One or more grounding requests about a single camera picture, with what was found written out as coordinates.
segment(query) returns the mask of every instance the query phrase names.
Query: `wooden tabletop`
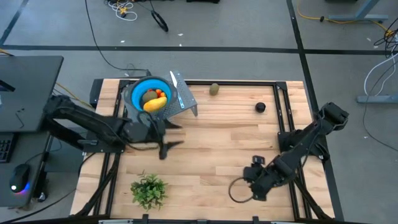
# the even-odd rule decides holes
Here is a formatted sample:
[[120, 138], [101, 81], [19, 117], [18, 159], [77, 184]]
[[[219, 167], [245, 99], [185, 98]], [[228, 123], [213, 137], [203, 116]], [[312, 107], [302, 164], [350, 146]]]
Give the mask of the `wooden tabletop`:
[[[119, 80], [105, 79], [96, 112], [112, 115]], [[295, 128], [302, 129], [312, 122], [302, 82], [287, 82]], [[190, 86], [198, 102], [198, 116], [190, 110], [172, 118], [181, 130], [167, 132], [167, 140], [185, 142], [169, 151], [166, 160], [159, 160], [158, 151], [135, 151], [127, 148], [121, 156], [111, 218], [141, 218], [177, 220], [293, 220], [289, 187], [274, 188], [266, 202], [252, 200], [235, 203], [228, 197], [230, 182], [242, 176], [243, 167], [250, 166], [252, 156], [266, 158], [266, 164], [279, 154], [279, 131], [274, 93], [268, 86], [221, 86], [216, 96], [210, 96], [205, 85]], [[282, 111], [285, 112], [282, 94]], [[257, 102], [267, 109], [254, 111]], [[284, 114], [286, 130], [287, 117]], [[98, 186], [104, 154], [96, 154], [81, 169], [71, 214], [78, 212]], [[169, 185], [161, 210], [146, 212], [132, 202], [131, 183], [145, 170], [158, 174]], [[319, 206], [334, 217], [322, 163], [309, 157], [304, 167], [307, 189]], [[300, 216], [304, 217], [299, 191]], [[108, 190], [105, 190], [101, 213], [104, 212]], [[250, 189], [237, 182], [232, 194], [239, 200], [251, 195]]]

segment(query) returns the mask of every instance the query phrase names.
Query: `gray floor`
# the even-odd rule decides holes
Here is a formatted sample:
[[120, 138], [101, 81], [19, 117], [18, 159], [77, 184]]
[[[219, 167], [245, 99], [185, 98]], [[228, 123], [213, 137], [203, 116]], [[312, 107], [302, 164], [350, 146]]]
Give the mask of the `gray floor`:
[[[0, 30], [4, 30], [22, 1], [0, 0]], [[82, 0], [57, 1], [49, 10], [50, 0], [30, 0], [13, 28], [7, 45], [93, 45], [85, 6]], [[354, 12], [359, 5], [348, 2], [301, 0], [300, 10], [307, 16], [326, 16]], [[115, 18], [114, 12], [100, 0], [88, 0], [95, 34], [106, 46], [197, 46], [197, 47], [276, 47], [296, 48], [294, 33], [285, 1], [221, 0], [221, 4], [154, 2], [155, 8], [168, 22], [170, 32], [164, 33], [149, 13], [138, 5], [135, 22]], [[397, 15], [398, 2], [385, 0], [372, 13], [388, 14], [388, 26]], [[298, 18], [306, 49], [380, 50], [373, 42], [383, 30], [370, 23], [332, 24]], [[65, 57], [58, 82], [88, 100], [95, 78], [125, 77], [125, 72], [109, 67], [96, 51], [21, 51], [16, 55], [62, 55]], [[148, 68], [154, 75], [180, 70], [186, 78], [217, 78], [245, 80], [304, 80], [297, 54], [243, 52], [105, 52], [116, 66], [134, 63]], [[363, 94], [363, 80], [368, 71], [384, 56], [307, 55], [319, 106], [333, 101], [350, 113], [347, 127], [328, 136], [328, 145], [335, 170], [345, 219], [352, 222], [396, 223], [398, 214], [398, 153], [368, 137], [363, 125], [364, 106], [355, 98]], [[370, 79], [374, 82], [383, 68]], [[385, 86], [383, 93], [396, 91], [397, 75]], [[397, 145], [397, 106], [369, 106], [369, 130], [393, 146]], [[51, 197], [35, 209], [62, 197], [74, 188], [76, 174], [51, 174]], [[65, 217], [72, 196], [32, 219]], [[0, 209], [0, 221], [21, 216]]]

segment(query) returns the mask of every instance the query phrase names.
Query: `blue bowl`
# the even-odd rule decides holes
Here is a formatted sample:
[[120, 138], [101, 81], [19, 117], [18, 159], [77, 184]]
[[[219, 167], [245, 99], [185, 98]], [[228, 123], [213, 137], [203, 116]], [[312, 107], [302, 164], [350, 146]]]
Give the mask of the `blue bowl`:
[[132, 86], [131, 103], [136, 110], [143, 111], [141, 106], [142, 96], [144, 96], [149, 89], [162, 90], [167, 97], [166, 106], [177, 99], [177, 89], [164, 78], [154, 76], [144, 77], [136, 81]]

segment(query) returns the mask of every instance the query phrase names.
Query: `green ball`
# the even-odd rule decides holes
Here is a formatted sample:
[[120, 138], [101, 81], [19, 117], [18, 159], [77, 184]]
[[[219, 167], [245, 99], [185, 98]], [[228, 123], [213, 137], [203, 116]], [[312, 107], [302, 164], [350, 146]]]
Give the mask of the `green ball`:
[[149, 91], [147, 93], [144, 94], [144, 96], [142, 96], [142, 101], [144, 103], [153, 100], [153, 99], [157, 99], [157, 93], [155, 91]]
[[210, 86], [210, 95], [215, 96], [218, 93], [218, 90], [220, 89], [220, 86], [217, 83], [213, 83]]

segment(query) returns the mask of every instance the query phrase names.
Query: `green plant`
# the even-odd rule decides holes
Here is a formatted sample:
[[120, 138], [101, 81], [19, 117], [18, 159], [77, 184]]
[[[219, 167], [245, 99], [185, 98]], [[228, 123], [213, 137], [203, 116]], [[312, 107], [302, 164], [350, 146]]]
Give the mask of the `green plant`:
[[138, 202], [139, 206], [147, 211], [151, 208], [163, 206], [162, 200], [167, 198], [165, 186], [167, 183], [156, 177], [155, 174], [147, 175], [142, 173], [139, 182], [131, 184], [131, 191], [134, 196], [133, 203]]

